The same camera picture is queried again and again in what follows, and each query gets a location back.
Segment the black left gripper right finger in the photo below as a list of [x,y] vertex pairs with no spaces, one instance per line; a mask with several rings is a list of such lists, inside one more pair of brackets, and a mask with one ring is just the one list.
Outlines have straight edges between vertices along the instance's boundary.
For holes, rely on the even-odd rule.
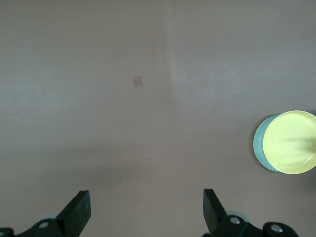
[[262,230],[237,215],[226,213],[213,189],[203,191],[203,215],[208,232],[203,237],[261,237]]

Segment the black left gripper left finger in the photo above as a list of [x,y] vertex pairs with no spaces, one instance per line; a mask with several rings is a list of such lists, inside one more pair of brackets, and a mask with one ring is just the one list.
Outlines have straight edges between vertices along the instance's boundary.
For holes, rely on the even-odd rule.
[[43,219],[18,237],[78,237],[91,217],[90,192],[79,191],[54,218]]

